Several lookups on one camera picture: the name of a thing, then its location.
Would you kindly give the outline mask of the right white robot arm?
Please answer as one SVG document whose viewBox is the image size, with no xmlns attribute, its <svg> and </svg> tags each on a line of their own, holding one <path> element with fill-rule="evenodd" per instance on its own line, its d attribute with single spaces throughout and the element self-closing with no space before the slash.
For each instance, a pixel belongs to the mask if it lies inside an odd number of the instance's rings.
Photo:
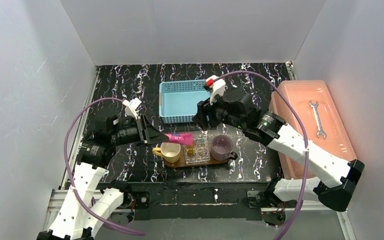
<svg viewBox="0 0 384 240">
<path fill-rule="evenodd" d="M 313 142 L 305 142 L 286 121 L 269 110 L 260 110 L 250 94 L 235 88 L 228 91 L 206 86 L 208 99 L 198 102 L 193 122 L 203 130 L 223 123 L 236 127 L 248 139 L 289 156 L 315 174 L 307 179 L 272 180 L 261 199 L 275 205 L 298 200 L 305 184 L 303 199 L 344 212 L 351 201 L 365 165 L 358 159 L 339 158 Z"/>
</svg>

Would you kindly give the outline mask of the yellow toothpaste tube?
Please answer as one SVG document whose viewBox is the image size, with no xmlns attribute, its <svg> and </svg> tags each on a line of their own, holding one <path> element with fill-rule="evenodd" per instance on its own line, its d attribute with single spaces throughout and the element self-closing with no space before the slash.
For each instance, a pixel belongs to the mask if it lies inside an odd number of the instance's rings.
<svg viewBox="0 0 384 240">
<path fill-rule="evenodd" d="M 195 142 L 192 140 L 192 144 L 186 146 L 187 154 L 192 155 L 194 153 Z"/>
</svg>

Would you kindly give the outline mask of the yellow mug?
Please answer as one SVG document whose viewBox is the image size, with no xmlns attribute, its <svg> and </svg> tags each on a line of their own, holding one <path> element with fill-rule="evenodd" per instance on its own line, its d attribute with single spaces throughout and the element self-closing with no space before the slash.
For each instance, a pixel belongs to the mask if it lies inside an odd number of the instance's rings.
<svg viewBox="0 0 384 240">
<path fill-rule="evenodd" d="M 152 153 L 162 157 L 168 163 L 175 163 L 180 159 L 181 145 L 178 143 L 163 142 L 160 147 L 154 147 Z"/>
</svg>

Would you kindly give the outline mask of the purple mug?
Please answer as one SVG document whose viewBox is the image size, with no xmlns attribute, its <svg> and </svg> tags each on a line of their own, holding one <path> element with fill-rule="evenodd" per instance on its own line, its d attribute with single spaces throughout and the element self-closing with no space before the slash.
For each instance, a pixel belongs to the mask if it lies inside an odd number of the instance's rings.
<svg viewBox="0 0 384 240">
<path fill-rule="evenodd" d="M 233 151 L 232 140 L 225 135 L 218 135 L 212 139 L 210 155 L 219 162 L 236 160 L 238 158 L 237 153 Z"/>
</svg>

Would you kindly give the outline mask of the oval wooden tray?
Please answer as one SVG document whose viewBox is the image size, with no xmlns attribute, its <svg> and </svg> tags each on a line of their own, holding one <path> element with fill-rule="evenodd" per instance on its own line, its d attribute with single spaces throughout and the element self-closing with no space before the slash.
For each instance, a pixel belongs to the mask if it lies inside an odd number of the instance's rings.
<svg viewBox="0 0 384 240">
<path fill-rule="evenodd" d="M 164 163 L 170 168 L 186 168 L 186 167 L 198 167 L 206 165 L 219 165 L 229 162 L 231 159 L 225 159 L 223 161 L 216 160 L 208 152 L 194 152 L 193 154 L 188 154 L 184 149 L 182 149 L 178 155 L 176 162 L 169 162 L 165 157 L 163 157 Z"/>
</svg>

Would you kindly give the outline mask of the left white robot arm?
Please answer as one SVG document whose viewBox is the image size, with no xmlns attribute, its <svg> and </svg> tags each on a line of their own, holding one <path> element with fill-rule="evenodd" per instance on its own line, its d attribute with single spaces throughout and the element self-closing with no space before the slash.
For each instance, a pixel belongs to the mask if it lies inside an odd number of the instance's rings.
<svg viewBox="0 0 384 240">
<path fill-rule="evenodd" d="M 128 117 L 120 122 L 117 115 L 98 119 L 91 135 L 78 153 L 71 173 L 71 185 L 49 229 L 38 234 L 39 240 L 93 240 L 110 215 L 128 200 L 131 190 L 125 181 L 114 180 L 92 203 L 95 190 L 116 153 L 116 147 L 137 143 L 154 145 L 169 140 L 145 116 Z"/>
</svg>

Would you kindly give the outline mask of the clear textured acrylic holder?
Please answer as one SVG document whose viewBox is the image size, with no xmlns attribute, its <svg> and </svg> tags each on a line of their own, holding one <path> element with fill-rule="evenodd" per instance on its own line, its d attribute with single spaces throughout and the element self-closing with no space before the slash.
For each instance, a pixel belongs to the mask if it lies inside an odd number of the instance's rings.
<svg viewBox="0 0 384 240">
<path fill-rule="evenodd" d="M 195 142 L 193 154 L 187 154 L 186 145 L 183 145 L 185 164 L 186 166 L 204 165 L 210 160 L 208 140 L 206 137 L 195 134 L 193 140 Z"/>
</svg>

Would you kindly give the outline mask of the pink toothpaste tube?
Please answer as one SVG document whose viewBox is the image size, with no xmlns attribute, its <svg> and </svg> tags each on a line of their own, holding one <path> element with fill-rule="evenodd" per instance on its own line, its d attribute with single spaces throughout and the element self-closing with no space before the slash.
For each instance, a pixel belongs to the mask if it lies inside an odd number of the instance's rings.
<svg viewBox="0 0 384 240">
<path fill-rule="evenodd" d="M 173 144 L 180 144 L 180 145 L 186 145 L 186 146 L 192 146 L 194 143 L 193 135 L 191 133 L 166 133 L 165 134 L 168 137 L 168 143 Z"/>
</svg>

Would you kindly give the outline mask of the light blue plastic basket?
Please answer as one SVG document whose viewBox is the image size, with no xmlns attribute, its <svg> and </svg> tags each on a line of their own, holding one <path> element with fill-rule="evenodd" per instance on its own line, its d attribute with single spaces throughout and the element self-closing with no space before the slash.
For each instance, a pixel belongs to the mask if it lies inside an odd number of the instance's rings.
<svg viewBox="0 0 384 240">
<path fill-rule="evenodd" d="M 159 116 L 165 124 L 191 123 L 197 104 L 209 98 L 205 80 L 165 81 L 159 85 Z"/>
</svg>

